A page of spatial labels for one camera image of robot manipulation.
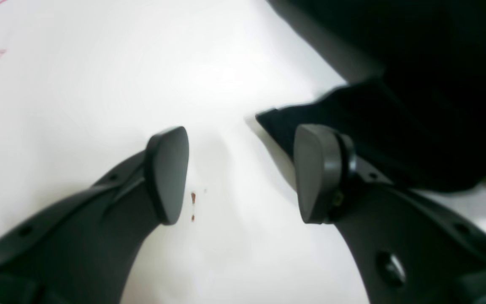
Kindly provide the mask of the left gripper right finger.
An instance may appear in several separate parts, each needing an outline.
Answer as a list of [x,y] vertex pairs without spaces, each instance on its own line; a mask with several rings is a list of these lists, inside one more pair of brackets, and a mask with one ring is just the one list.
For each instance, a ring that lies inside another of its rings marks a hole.
[[486,232],[357,167],[351,138],[302,124],[294,139],[302,220],[333,224],[371,304],[486,304]]

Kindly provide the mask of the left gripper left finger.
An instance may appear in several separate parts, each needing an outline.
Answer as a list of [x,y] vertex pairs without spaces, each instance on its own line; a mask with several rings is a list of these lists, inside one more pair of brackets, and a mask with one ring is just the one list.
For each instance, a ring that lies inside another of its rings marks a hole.
[[94,185],[0,237],[0,304],[118,304],[145,239],[181,215],[188,162],[184,127],[156,133]]

